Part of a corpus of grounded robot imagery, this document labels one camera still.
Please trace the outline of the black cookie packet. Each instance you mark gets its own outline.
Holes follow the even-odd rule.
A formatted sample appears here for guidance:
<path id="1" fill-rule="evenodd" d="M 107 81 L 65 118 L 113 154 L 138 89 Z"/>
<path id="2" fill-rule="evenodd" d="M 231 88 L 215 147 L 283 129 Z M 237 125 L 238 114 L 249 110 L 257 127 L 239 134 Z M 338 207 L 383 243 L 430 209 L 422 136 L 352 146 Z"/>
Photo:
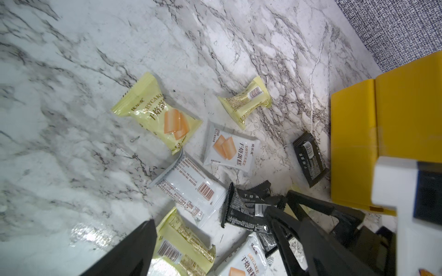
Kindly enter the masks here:
<path id="1" fill-rule="evenodd" d="M 271 234 L 261 232 L 257 232 L 256 234 L 261 242 L 266 257 L 271 256 L 275 251 L 279 250 L 277 241 Z"/>
<path id="2" fill-rule="evenodd" d="M 292 143 L 292 146 L 309 187 L 315 186 L 327 175 L 329 169 L 314 136 L 305 131 Z"/>
<path id="3" fill-rule="evenodd" d="M 267 207 L 284 210 L 287 199 L 283 195 L 271 195 L 271 183 L 264 181 L 248 190 L 230 184 L 222 207 L 221 227 L 231 224 L 257 233 L 269 234 L 270 229 L 264 218 Z"/>

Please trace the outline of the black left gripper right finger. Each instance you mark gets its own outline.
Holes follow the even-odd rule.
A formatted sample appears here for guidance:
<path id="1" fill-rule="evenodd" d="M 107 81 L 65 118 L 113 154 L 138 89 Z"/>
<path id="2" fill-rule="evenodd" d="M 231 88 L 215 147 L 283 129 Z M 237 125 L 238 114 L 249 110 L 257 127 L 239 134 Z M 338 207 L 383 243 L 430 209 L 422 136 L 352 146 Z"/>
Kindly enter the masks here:
<path id="1" fill-rule="evenodd" d="M 309 218 L 299 221 L 275 207 L 265 210 L 270 231 L 276 240 L 289 276 L 374 276 L 376 273 L 334 237 Z M 308 268 L 304 271 L 285 238 L 283 229 L 303 247 Z"/>

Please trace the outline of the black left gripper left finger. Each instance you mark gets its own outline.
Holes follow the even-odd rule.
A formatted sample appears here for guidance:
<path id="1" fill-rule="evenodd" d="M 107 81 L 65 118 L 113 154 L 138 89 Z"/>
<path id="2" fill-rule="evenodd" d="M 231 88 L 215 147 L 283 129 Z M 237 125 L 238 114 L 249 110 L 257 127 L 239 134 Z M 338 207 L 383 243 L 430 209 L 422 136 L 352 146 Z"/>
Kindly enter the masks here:
<path id="1" fill-rule="evenodd" d="M 83 275 L 146 276 L 156 241 L 157 230 L 154 220 L 145 221 Z"/>

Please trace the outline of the yellow plastic drawer cabinet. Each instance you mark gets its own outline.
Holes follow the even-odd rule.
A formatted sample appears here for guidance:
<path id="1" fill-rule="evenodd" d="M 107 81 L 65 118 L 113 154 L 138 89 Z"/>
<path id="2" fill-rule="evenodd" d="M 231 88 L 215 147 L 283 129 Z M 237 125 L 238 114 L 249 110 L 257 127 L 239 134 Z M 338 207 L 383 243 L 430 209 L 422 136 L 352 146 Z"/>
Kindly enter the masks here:
<path id="1" fill-rule="evenodd" d="M 435 52 L 332 94 L 331 200 L 382 215 L 371 200 L 379 157 L 442 160 L 442 54 Z"/>

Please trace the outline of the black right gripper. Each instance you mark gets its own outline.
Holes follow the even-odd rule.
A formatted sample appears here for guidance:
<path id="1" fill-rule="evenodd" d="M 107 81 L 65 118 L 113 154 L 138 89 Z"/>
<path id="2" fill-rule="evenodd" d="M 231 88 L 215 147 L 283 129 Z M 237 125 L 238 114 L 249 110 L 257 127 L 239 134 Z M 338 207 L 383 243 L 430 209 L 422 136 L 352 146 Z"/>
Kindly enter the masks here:
<path id="1" fill-rule="evenodd" d="M 303 205 L 324 215 L 335 217 L 338 224 L 330 234 L 338 238 L 345 248 L 376 275 L 395 276 L 397 274 L 397 236 L 394 232 L 386 227 L 381 227 L 376 232 L 372 232 L 365 226 L 358 229 L 365 218 L 365 214 L 360 210 L 322 201 L 293 190 L 288 191 L 285 197 L 288 206 L 299 221 L 310 218 L 303 210 Z"/>

